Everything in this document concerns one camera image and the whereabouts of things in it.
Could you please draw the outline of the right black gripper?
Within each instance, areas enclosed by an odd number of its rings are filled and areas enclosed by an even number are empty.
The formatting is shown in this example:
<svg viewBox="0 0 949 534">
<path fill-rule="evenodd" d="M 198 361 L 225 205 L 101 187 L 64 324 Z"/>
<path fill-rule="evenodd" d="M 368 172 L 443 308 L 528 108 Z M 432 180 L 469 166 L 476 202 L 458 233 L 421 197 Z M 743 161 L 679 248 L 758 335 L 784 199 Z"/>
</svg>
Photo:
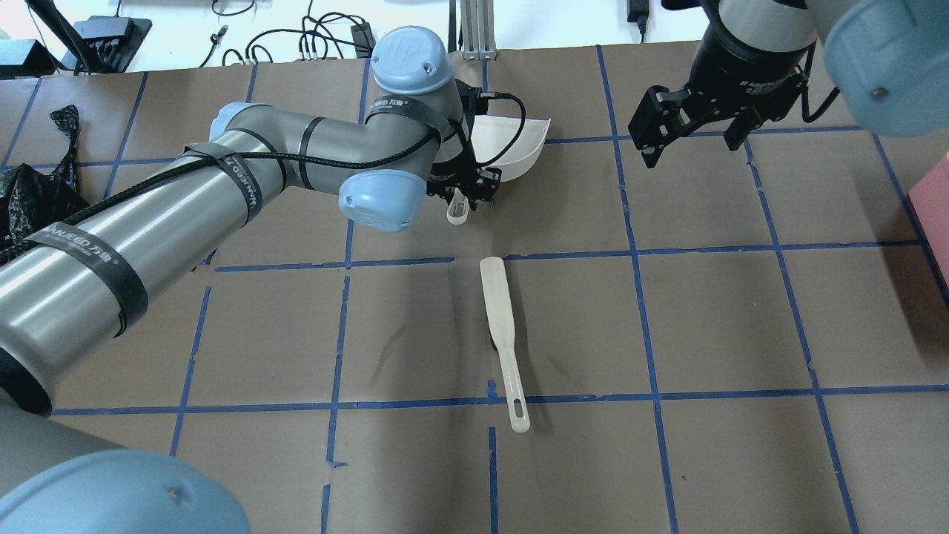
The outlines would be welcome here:
<svg viewBox="0 0 949 534">
<path fill-rule="evenodd" d="M 759 50 L 725 27 L 708 27 L 688 81 L 678 90 L 648 88 L 630 119 L 644 165 L 655 168 L 668 145 L 713 122 L 730 122 L 723 138 L 736 151 L 764 122 L 781 121 L 807 87 L 798 67 L 806 52 Z"/>
</svg>

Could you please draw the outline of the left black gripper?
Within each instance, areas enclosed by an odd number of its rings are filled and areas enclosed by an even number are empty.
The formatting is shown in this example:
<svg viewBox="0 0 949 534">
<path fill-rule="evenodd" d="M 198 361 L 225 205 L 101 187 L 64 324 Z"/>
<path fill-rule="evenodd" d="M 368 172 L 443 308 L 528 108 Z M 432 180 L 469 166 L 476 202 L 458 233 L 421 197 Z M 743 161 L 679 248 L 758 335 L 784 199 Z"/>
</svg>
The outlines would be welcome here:
<svg viewBox="0 0 949 534">
<path fill-rule="evenodd" d="M 477 167 L 464 161 L 436 162 L 427 178 L 427 195 L 448 200 L 447 211 L 460 211 L 461 193 L 467 197 L 470 211 L 475 212 L 482 202 L 494 202 L 501 178 L 502 171 L 497 167 Z"/>
</svg>

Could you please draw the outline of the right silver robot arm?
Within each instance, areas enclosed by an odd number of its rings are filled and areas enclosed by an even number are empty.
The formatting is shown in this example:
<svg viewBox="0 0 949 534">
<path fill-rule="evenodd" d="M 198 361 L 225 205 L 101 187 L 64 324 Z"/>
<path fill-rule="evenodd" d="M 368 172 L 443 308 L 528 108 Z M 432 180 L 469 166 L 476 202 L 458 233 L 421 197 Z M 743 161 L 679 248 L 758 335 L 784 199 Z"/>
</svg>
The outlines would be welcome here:
<svg viewBox="0 0 949 534">
<path fill-rule="evenodd" d="M 728 122 L 736 150 L 764 122 L 806 100 L 816 45 L 833 91 L 858 125 L 881 136 L 923 136 L 947 125 L 948 4 L 945 1 L 665 1 L 707 16 L 687 82 L 645 91 L 628 124 L 647 167 L 672 142 Z"/>
</svg>

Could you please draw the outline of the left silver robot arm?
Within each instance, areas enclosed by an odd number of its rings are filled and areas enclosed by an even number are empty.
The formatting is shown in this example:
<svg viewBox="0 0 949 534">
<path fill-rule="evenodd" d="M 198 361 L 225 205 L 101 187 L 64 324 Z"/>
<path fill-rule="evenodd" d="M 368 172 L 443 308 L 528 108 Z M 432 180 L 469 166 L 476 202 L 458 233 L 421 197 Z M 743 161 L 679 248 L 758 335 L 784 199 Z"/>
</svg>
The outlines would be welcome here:
<svg viewBox="0 0 949 534">
<path fill-rule="evenodd" d="M 288 187 L 343 215 L 406 230 L 425 197 L 488 202 L 500 172 L 472 149 L 491 92 L 455 78 L 440 37 L 407 26 L 369 61 L 380 89 L 360 124 L 231 102 L 139 185 L 3 253 L 2 531 L 248 533 L 227 487 L 168 454 L 50 421 L 58 386 Z"/>
</svg>

